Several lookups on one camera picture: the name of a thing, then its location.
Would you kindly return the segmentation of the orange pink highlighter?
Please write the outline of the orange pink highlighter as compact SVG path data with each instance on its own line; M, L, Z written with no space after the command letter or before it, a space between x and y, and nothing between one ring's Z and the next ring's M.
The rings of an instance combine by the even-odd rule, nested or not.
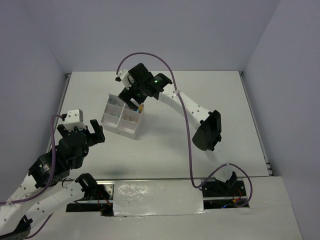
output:
M144 109L144 104L141 103L138 108L140 108L140 113L141 113L143 111L143 109Z

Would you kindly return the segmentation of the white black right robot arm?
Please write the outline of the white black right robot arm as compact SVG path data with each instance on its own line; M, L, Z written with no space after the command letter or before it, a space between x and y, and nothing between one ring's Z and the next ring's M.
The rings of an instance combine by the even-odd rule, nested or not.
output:
M218 192L230 195L235 189L237 174L231 170L230 163L215 150L222 140L222 117L219 111L209 111L181 92L175 77L163 73L152 74L143 63L138 63L129 70L116 70L115 80L124 85L118 97L132 110L147 98L154 98L175 110L185 120L188 164L191 184L196 189L204 187L211 178L217 184ZM209 160L218 163L217 168L200 184L195 183L193 174L192 146L203 151Z

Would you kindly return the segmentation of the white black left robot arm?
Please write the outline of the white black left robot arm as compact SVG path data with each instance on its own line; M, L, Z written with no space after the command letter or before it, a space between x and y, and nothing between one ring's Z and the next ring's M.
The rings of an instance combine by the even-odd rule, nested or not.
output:
M103 143L103 127L98 121L90 121L94 132L76 124L67 129L67 124L58 125L62 136L53 143L49 152L41 155L29 168L19 188L0 204L0 238L2 240L25 240L30 238L31 228L49 217L60 207L81 199L93 198L108 201L109 193L89 173L82 173L69 186L52 195L45 196L56 184L66 179L70 171L79 169L89 148Z

